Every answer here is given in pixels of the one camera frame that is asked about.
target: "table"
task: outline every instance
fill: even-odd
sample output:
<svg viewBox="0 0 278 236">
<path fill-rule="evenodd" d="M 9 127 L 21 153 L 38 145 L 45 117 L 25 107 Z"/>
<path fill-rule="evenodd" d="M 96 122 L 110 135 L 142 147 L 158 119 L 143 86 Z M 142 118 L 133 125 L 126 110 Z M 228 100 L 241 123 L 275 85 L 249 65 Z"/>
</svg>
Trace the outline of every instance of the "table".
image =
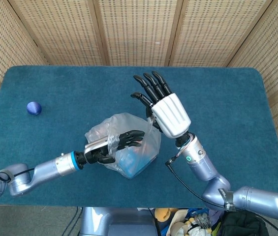
<svg viewBox="0 0 278 236">
<path fill-rule="evenodd" d="M 72 150 L 82 151 L 84 134 L 113 114 L 145 117 L 145 108 L 130 98 L 142 91 L 134 74 L 158 71 L 180 98 L 195 133 L 217 170 L 232 189 L 248 185 L 278 192 L 278 138 L 262 78 L 253 68 L 16 66 L 0 89 L 0 169 L 29 167 Z M 30 101 L 42 113 L 27 113 Z M 159 156 L 128 180 L 100 164 L 46 183 L 31 193 L 0 204 L 92 207 L 202 207 L 164 165 L 177 150 L 162 135 Z M 173 168 L 197 193 L 198 181 L 185 160 Z"/>
</svg>

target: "robotic hand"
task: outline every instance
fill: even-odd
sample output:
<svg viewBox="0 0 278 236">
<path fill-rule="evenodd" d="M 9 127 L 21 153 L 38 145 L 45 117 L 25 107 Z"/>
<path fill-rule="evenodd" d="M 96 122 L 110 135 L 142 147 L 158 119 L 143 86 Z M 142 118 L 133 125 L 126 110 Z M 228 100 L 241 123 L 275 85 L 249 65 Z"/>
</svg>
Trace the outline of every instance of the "robotic hand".
<svg viewBox="0 0 278 236">
<path fill-rule="evenodd" d="M 198 138 L 188 132 L 191 121 L 179 98 L 171 92 L 160 74 L 156 71 L 152 71 L 152 74 L 154 77 L 144 73 L 145 79 L 151 85 L 144 78 L 134 76 L 150 99 L 138 92 L 133 93 L 131 97 L 139 99 L 146 106 L 147 117 L 154 119 L 156 128 L 168 138 L 176 139 L 179 152 L 165 163 L 170 171 L 179 179 L 170 164 L 181 155 L 196 177 L 208 182 L 200 197 L 208 208 L 229 211 L 247 210 L 278 219 L 278 193 L 248 186 L 235 192 L 231 191 L 230 183 L 217 172 Z"/>
<path fill-rule="evenodd" d="M 139 147 L 143 136 L 144 132 L 140 130 L 131 130 L 121 134 L 117 151 L 131 146 Z M 85 145 L 83 152 L 73 151 L 61 154 L 60 157 L 37 165 L 32 178 L 29 174 L 32 169 L 28 169 L 28 166 L 23 163 L 0 170 L 0 196 L 7 185 L 12 196 L 21 196 L 45 182 L 81 170 L 87 163 L 96 162 L 102 164 L 115 162 L 114 157 L 108 155 L 108 136 Z"/>
</svg>

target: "robot finger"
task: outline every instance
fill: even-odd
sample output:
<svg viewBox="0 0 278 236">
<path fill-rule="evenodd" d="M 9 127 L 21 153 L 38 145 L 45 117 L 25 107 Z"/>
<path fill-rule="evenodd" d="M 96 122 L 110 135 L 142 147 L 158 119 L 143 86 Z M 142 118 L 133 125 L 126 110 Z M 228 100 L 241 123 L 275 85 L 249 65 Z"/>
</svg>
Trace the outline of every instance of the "robot finger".
<svg viewBox="0 0 278 236">
<path fill-rule="evenodd" d="M 165 97 L 165 92 L 163 91 L 162 87 L 158 84 L 157 80 L 148 73 L 144 73 L 143 75 L 150 82 L 154 91 L 159 95 L 160 99 L 163 99 Z"/>
<path fill-rule="evenodd" d="M 142 141 L 143 140 L 143 137 L 133 137 L 133 138 L 130 138 L 127 143 L 131 143 L 131 142 L 137 142 L 137 141 Z"/>
<path fill-rule="evenodd" d="M 145 81 L 145 79 L 143 79 L 142 77 L 140 77 L 138 75 L 134 75 L 133 77 L 144 88 L 145 92 L 151 98 L 153 103 L 156 103 L 160 100 L 160 97 L 158 96 L 158 94 L 151 88 L 151 86 L 149 85 L 148 82 Z"/>
<path fill-rule="evenodd" d="M 140 147 L 140 146 L 141 146 L 141 143 L 138 143 L 138 142 L 133 142 L 128 145 L 128 147 Z"/>
<path fill-rule="evenodd" d="M 154 105 L 154 103 L 148 99 L 145 95 L 139 93 L 139 92 L 134 92 L 133 94 L 130 95 L 132 98 L 139 99 L 144 106 L 150 108 Z"/>
<path fill-rule="evenodd" d="M 132 139 L 134 137 L 143 137 L 144 134 L 145 134 L 144 131 L 142 131 L 142 130 L 135 130 L 134 129 L 134 130 L 130 130 L 128 132 L 125 132 L 125 133 L 121 134 L 119 136 L 119 139 L 121 140 L 123 138 L 130 138 L 130 139 Z"/>
<path fill-rule="evenodd" d="M 114 163 L 116 161 L 116 159 L 112 156 L 102 156 L 98 159 L 98 163 L 101 164 L 110 164 L 110 163 Z"/>
<path fill-rule="evenodd" d="M 167 85 L 166 81 L 164 80 L 164 78 L 158 74 L 156 71 L 152 71 L 152 74 L 154 75 L 155 78 L 157 78 L 159 84 L 161 85 L 162 89 L 165 92 L 165 95 L 168 96 L 172 93 L 172 91 L 170 90 L 169 86 Z"/>
<path fill-rule="evenodd" d="M 162 129 L 160 128 L 160 126 L 158 125 L 158 123 L 156 121 L 153 122 L 153 126 L 158 129 L 161 133 L 163 133 Z"/>
</svg>

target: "black bag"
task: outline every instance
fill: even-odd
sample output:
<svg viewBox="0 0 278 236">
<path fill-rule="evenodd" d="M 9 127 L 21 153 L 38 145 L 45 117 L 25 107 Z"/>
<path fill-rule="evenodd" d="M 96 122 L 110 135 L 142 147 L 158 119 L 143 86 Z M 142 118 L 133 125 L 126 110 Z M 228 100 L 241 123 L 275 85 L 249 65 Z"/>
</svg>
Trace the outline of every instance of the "black bag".
<svg viewBox="0 0 278 236">
<path fill-rule="evenodd" d="M 269 236 L 265 222 L 248 211 L 226 212 L 220 230 L 222 236 Z"/>
</svg>

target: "blue ball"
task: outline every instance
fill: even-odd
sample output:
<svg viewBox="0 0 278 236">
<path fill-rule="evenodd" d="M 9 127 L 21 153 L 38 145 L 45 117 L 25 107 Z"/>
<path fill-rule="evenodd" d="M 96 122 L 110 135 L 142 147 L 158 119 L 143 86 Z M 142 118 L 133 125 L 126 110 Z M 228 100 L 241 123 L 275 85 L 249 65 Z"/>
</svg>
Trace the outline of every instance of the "blue ball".
<svg viewBox="0 0 278 236">
<path fill-rule="evenodd" d="M 26 107 L 31 115 L 39 115 L 41 113 L 41 105 L 38 102 L 30 102 Z"/>
</svg>

